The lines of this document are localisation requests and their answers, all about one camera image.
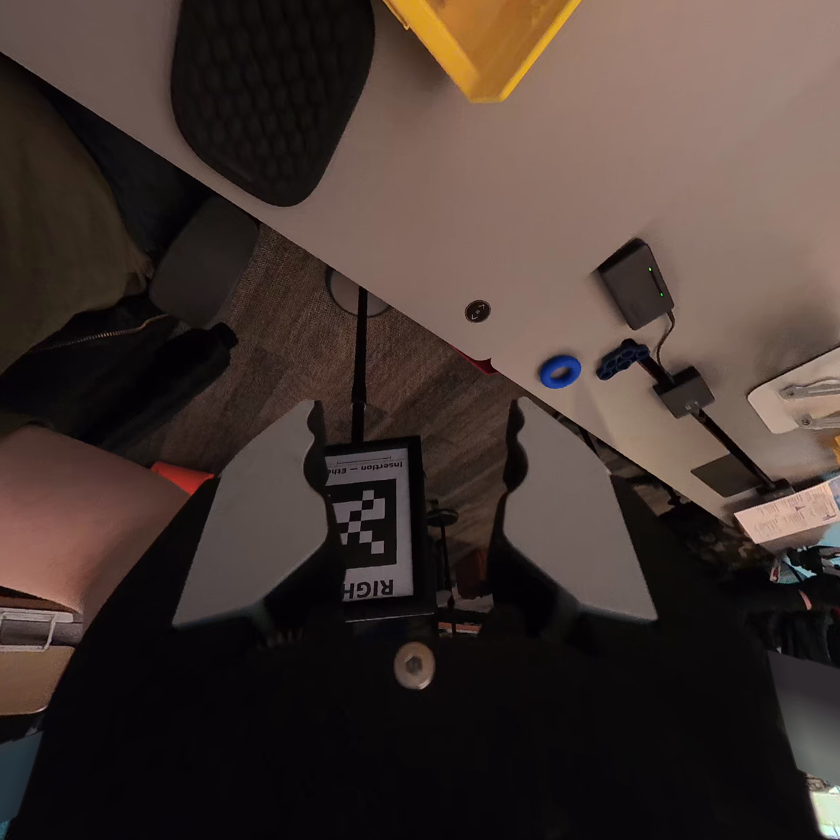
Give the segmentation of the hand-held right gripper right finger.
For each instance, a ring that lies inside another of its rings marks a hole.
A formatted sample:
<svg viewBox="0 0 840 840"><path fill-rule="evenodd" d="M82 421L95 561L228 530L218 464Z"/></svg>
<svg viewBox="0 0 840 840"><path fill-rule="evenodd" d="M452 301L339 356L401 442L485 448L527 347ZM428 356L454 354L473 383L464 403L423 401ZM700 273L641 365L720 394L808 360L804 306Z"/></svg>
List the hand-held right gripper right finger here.
<svg viewBox="0 0 840 840"><path fill-rule="evenodd" d="M527 397L511 402L504 491L487 554L497 613L529 634L564 634L581 615L648 625L653 597L601 460Z"/></svg>

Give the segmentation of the person's left forearm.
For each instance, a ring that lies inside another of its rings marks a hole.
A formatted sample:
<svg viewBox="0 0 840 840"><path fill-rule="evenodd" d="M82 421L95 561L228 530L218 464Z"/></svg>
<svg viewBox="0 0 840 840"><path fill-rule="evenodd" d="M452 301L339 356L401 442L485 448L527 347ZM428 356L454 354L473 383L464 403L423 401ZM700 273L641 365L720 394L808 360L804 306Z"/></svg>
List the person's left forearm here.
<svg viewBox="0 0 840 840"><path fill-rule="evenodd" d="M1 443L1 584L89 625L189 500L149 469L44 427Z"/></svg>

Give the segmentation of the small black port box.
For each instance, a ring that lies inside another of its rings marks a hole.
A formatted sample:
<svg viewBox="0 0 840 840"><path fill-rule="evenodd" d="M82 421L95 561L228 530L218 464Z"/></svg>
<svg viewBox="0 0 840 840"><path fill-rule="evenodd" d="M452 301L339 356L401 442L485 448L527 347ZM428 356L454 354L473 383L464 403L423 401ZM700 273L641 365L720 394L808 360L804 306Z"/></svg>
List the small black port box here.
<svg viewBox="0 0 840 840"><path fill-rule="evenodd" d="M703 413L715 402L708 384L695 366L689 366L672 379L654 385L654 393L672 417L682 418Z"/></svg>

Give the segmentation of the orange object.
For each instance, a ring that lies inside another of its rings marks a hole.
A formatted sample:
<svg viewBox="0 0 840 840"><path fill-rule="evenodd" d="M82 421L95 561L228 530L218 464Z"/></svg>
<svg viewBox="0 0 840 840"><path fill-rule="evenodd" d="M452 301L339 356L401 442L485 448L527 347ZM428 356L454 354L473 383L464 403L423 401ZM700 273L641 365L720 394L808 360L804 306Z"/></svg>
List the orange object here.
<svg viewBox="0 0 840 840"><path fill-rule="evenodd" d="M178 465L171 465L162 461L154 462L150 467L150 471L170 481L172 484L183 490L188 496L196 493L203 483L215 477L214 474Z"/></svg>

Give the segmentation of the black framed printed tag display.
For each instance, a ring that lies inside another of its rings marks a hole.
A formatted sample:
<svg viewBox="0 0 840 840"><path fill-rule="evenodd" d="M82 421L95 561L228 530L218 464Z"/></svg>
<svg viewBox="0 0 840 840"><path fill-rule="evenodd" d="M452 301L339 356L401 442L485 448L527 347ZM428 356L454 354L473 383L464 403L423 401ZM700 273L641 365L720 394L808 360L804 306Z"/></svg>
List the black framed printed tag display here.
<svg viewBox="0 0 840 840"><path fill-rule="evenodd" d="M326 496L342 543L350 622L435 612L419 436L325 448Z"/></svg>

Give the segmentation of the dark grey flat pad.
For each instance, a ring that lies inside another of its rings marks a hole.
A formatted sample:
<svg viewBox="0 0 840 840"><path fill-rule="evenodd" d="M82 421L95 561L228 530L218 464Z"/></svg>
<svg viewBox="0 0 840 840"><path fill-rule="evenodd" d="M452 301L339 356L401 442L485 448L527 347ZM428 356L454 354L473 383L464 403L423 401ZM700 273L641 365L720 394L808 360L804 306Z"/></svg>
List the dark grey flat pad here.
<svg viewBox="0 0 840 840"><path fill-rule="evenodd" d="M708 488L724 498L764 487L762 479L734 455L725 455L690 471Z"/></svg>

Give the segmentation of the blue perforated plastic piece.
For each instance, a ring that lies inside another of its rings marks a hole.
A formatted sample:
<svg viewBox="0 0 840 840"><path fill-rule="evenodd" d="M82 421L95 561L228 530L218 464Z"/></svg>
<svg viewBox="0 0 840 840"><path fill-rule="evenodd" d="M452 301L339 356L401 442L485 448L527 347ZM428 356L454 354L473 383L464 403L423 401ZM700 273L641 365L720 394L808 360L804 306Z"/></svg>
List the blue perforated plastic piece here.
<svg viewBox="0 0 840 840"><path fill-rule="evenodd" d="M595 370L595 376L601 382L612 379L616 374L628 370L633 364L643 362L650 357L646 344L634 339L625 339L614 350L606 353Z"/></svg>

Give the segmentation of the black stand pole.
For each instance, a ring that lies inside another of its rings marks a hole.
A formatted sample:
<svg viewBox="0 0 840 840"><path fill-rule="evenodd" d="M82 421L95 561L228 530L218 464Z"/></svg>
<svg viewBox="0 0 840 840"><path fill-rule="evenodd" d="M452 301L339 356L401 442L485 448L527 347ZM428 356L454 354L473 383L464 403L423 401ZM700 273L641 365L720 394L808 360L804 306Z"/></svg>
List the black stand pole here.
<svg viewBox="0 0 840 840"><path fill-rule="evenodd" d="M367 404L366 391L366 354L368 331L369 293L359 287L356 331L353 361L353 385L351 392L351 443L361 444L364 441L364 420Z"/></svg>

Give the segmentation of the black zippered jacket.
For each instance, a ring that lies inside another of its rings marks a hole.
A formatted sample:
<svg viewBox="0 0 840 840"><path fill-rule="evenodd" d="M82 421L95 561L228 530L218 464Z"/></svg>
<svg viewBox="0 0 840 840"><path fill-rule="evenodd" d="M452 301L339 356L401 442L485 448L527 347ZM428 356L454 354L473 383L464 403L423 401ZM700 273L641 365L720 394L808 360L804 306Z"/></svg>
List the black zippered jacket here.
<svg viewBox="0 0 840 840"><path fill-rule="evenodd" d="M146 292L76 315L2 373L2 425L46 425L123 455L230 364L238 337L227 324L179 326Z"/></svg>

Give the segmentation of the printed paper sheet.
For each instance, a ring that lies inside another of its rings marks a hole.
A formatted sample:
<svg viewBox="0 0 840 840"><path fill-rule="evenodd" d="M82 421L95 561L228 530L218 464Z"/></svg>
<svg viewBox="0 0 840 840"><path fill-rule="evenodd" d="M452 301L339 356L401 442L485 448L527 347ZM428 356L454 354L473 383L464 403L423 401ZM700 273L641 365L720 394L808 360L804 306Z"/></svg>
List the printed paper sheet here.
<svg viewBox="0 0 840 840"><path fill-rule="evenodd" d="M824 532L839 523L838 478L737 511L734 517L755 543L769 543L813 530Z"/></svg>

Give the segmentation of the white tray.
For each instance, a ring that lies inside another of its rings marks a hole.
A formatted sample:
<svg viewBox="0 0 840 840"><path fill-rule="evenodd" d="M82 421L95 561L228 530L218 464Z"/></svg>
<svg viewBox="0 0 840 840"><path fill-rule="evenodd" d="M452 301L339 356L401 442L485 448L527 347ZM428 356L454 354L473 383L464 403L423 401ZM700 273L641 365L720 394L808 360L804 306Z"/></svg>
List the white tray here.
<svg viewBox="0 0 840 840"><path fill-rule="evenodd" d="M839 428L839 348L762 383L748 402L773 434Z"/></svg>

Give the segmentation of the black adapter with green lights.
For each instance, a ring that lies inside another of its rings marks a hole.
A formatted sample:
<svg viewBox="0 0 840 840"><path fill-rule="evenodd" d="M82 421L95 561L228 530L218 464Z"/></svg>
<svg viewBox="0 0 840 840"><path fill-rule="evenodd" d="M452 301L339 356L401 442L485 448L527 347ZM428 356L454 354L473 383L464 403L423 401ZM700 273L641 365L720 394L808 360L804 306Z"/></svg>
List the black adapter with green lights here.
<svg viewBox="0 0 840 840"><path fill-rule="evenodd" d="M631 330L673 315L673 298L653 251L641 238L625 243L595 273Z"/></svg>

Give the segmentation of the olive green jacket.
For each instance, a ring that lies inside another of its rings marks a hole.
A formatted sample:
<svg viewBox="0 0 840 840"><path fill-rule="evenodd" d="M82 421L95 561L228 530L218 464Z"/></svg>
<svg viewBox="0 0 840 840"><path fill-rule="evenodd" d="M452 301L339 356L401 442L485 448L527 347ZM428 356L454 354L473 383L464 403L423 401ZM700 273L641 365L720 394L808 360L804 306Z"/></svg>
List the olive green jacket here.
<svg viewBox="0 0 840 840"><path fill-rule="evenodd" d="M143 291L150 275L93 157L2 57L1 371L79 313Z"/></svg>

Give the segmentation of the black textured rubber pad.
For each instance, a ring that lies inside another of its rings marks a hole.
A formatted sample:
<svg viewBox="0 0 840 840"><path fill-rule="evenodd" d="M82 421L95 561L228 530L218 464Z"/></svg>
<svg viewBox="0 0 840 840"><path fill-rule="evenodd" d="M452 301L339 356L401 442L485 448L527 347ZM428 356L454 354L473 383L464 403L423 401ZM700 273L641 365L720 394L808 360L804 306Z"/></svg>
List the black textured rubber pad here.
<svg viewBox="0 0 840 840"><path fill-rule="evenodd" d="M371 70L368 1L184 1L171 106L185 142L269 205L320 183Z"/></svg>

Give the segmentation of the yellow plastic bin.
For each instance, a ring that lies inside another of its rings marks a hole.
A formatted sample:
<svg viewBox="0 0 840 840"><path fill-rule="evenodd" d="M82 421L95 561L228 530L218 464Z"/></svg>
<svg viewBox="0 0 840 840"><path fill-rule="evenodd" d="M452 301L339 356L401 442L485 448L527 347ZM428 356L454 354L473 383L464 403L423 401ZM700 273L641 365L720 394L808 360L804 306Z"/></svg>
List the yellow plastic bin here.
<svg viewBox="0 0 840 840"><path fill-rule="evenodd" d="M579 1L386 1L472 103L503 102Z"/></svg>

